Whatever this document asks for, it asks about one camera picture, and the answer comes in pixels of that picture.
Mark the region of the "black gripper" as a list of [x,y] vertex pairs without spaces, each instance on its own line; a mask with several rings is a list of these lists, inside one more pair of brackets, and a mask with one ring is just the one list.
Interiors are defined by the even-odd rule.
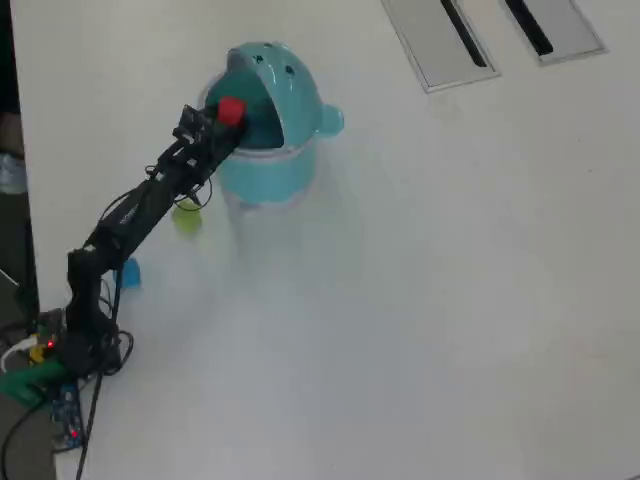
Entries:
[[174,132],[174,142],[158,159],[158,183],[166,188],[203,184],[241,144],[244,125],[217,125],[218,103],[206,104],[202,116],[215,132]]

